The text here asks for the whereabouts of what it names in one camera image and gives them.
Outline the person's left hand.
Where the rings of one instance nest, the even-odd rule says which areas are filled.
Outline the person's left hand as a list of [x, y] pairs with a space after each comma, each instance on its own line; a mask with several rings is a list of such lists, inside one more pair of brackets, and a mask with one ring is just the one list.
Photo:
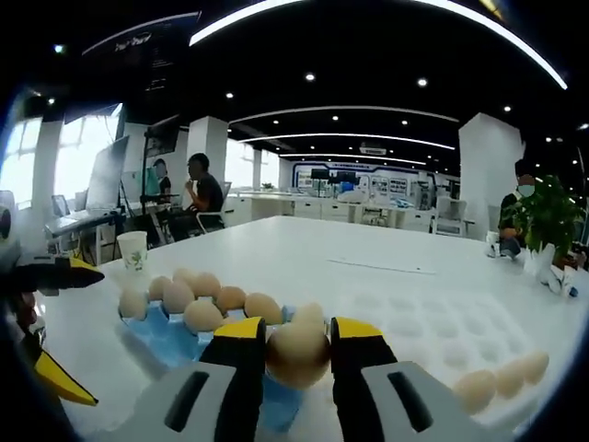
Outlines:
[[13, 298], [13, 311], [17, 318], [17, 324], [23, 331], [36, 323], [38, 315], [35, 310], [36, 298], [33, 292], [24, 292]]

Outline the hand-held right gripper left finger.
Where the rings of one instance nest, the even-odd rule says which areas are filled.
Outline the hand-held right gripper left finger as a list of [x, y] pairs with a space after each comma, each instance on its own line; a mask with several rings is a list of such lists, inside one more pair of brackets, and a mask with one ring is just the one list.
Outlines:
[[214, 332], [200, 359], [149, 386], [118, 428], [93, 441], [252, 441], [263, 397], [266, 324], [262, 317]]

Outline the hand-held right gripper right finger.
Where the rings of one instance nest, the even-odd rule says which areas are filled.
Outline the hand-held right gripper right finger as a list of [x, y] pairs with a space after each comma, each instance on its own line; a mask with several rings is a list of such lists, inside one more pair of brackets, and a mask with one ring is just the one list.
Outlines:
[[345, 441], [510, 441], [477, 423], [452, 391], [413, 362], [399, 362], [382, 332], [359, 320], [330, 323], [333, 400]]

